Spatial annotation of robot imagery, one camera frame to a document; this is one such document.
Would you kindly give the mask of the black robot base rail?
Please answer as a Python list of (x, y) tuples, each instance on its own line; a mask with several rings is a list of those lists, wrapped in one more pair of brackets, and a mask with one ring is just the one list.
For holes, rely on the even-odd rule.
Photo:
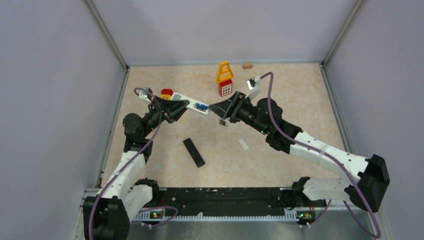
[(152, 200), (134, 218), (146, 224), (173, 222), (288, 221), (313, 223), (316, 209), (326, 200), (310, 200), (301, 191), (286, 187), (168, 187), (140, 179), (135, 185), (152, 188)]

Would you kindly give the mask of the white remote battery cover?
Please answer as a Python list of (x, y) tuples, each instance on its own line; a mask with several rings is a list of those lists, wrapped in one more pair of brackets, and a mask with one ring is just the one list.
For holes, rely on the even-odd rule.
[(250, 148), (243, 138), (240, 138), (238, 142), (245, 151), (247, 151)]

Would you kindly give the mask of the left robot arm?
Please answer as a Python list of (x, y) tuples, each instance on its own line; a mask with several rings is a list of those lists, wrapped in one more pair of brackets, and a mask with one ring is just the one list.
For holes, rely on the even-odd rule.
[(106, 184), (82, 204), (85, 239), (125, 240), (139, 211), (160, 202), (159, 191), (146, 183), (135, 185), (134, 181), (152, 153), (161, 123), (176, 122), (189, 104), (188, 100), (155, 98), (144, 116), (129, 113), (123, 118), (125, 143), (121, 159)]

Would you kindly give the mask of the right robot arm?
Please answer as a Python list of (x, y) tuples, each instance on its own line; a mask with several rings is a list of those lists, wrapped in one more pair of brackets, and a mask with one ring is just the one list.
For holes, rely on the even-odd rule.
[(314, 162), (340, 177), (312, 179), (302, 177), (293, 184), (293, 200), (307, 206), (315, 200), (349, 200), (358, 208), (376, 213), (390, 184), (383, 157), (355, 155), (328, 145), (282, 118), (283, 109), (271, 98), (262, 98), (256, 105), (245, 94), (236, 91), (230, 98), (209, 105), (223, 120), (243, 122), (265, 135), (266, 143), (276, 151)]

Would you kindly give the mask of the white air conditioner remote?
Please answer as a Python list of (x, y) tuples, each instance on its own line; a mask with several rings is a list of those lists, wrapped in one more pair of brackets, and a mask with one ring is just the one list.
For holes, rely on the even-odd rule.
[[(171, 100), (188, 100), (189, 105), (186, 106), (187, 109), (193, 110), (193, 111), (201, 113), (203, 115), (208, 115), (210, 113), (209, 105), (207, 105), (206, 103), (203, 103), (201, 101), (195, 100), (193, 98), (190, 98), (188, 96), (185, 96), (181, 93), (174, 92), (173, 95), (171, 96)], [(208, 109), (206, 111), (199, 110), (199, 109), (195, 108), (196, 103), (207, 105)]]

